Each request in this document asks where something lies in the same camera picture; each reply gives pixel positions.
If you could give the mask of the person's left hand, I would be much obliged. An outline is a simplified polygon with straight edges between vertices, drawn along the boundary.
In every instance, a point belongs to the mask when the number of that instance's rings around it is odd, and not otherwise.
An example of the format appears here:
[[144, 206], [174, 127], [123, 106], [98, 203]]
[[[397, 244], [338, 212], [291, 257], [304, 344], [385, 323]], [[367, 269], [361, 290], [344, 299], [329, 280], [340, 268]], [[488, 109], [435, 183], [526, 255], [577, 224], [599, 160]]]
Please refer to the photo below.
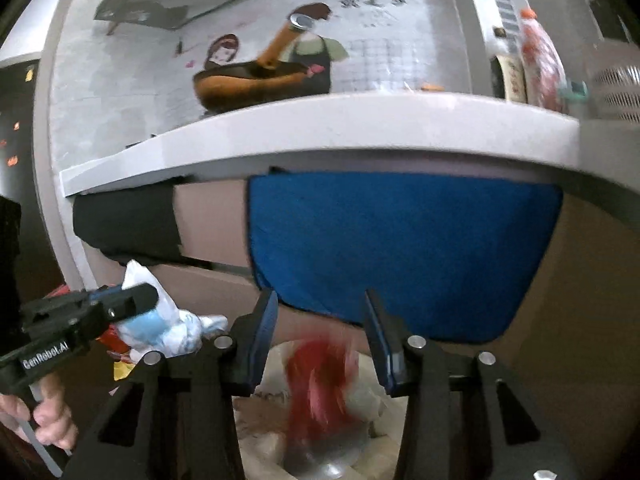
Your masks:
[[64, 399], [65, 389], [58, 374], [52, 373], [39, 382], [42, 401], [36, 408], [28, 408], [18, 396], [2, 394], [1, 422], [20, 439], [28, 442], [28, 437], [20, 426], [20, 420], [36, 423], [35, 435], [42, 445], [54, 445], [71, 451], [77, 442], [78, 428], [73, 421], [72, 411]]

